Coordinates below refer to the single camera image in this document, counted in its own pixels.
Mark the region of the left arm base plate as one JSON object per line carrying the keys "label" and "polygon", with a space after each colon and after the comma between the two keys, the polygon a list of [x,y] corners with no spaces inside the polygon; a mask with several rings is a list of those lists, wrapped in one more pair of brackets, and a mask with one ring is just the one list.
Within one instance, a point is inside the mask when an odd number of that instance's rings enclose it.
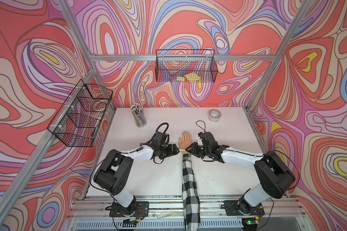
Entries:
{"label": "left arm base plate", "polygon": [[149,202],[148,201],[133,201],[128,207],[113,202],[110,207],[106,208],[109,211],[111,218],[123,218],[123,217],[138,217],[143,218],[148,216]]}

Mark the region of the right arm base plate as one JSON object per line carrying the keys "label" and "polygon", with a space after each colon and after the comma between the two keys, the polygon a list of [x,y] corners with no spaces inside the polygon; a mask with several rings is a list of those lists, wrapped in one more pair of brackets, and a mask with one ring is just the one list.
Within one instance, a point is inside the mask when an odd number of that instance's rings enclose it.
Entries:
{"label": "right arm base plate", "polygon": [[261,203],[256,207],[252,207],[244,200],[226,200],[220,206],[225,210],[227,216],[262,217],[265,215]]}

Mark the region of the plaid sleeve forearm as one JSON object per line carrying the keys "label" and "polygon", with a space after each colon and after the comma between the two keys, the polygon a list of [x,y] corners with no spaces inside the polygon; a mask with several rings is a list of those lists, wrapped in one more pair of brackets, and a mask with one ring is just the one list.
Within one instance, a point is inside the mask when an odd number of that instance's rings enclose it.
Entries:
{"label": "plaid sleeve forearm", "polygon": [[186,231],[197,231],[200,226],[200,199],[197,184],[192,169],[191,156],[183,154],[183,213]]}

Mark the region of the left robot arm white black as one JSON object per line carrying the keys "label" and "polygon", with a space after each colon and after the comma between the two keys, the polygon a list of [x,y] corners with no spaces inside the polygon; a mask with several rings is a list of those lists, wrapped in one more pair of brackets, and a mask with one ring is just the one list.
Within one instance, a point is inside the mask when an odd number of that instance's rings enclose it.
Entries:
{"label": "left robot arm white black", "polygon": [[126,184],[133,164],[153,160],[156,157],[164,160],[177,154],[179,148],[175,144],[155,146],[146,143],[137,149],[125,152],[112,149],[93,174],[93,182],[109,193],[119,206],[130,208],[134,206],[136,198],[126,188]]}

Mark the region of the mannequin hand with painted nails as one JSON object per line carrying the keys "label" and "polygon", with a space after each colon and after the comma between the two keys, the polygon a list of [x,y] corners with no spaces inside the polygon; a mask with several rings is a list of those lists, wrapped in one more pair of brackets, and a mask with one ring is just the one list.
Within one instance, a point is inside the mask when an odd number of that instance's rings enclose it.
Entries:
{"label": "mannequin hand with painted nails", "polygon": [[187,131],[182,132],[181,137],[179,138],[179,148],[187,149],[192,145],[191,134]]}

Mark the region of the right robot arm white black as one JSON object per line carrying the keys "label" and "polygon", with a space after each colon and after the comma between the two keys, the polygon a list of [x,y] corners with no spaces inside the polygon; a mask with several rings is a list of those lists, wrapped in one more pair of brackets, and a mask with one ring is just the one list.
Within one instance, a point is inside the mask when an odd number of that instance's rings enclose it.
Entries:
{"label": "right robot arm white black", "polygon": [[251,209],[268,199],[280,199],[292,188],[296,176],[274,152],[265,154],[236,150],[227,145],[204,146],[194,142],[185,151],[198,158],[234,164],[254,171],[259,184],[248,189],[238,201],[238,208]]}

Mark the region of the cream wrist watch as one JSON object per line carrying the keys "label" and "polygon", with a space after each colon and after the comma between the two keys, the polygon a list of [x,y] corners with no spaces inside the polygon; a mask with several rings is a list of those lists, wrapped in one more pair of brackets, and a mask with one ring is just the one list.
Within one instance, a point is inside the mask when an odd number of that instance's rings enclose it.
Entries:
{"label": "cream wrist watch", "polygon": [[189,154],[188,151],[186,151],[185,149],[182,149],[182,148],[180,148],[179,151],[182,152],[183,154]]}

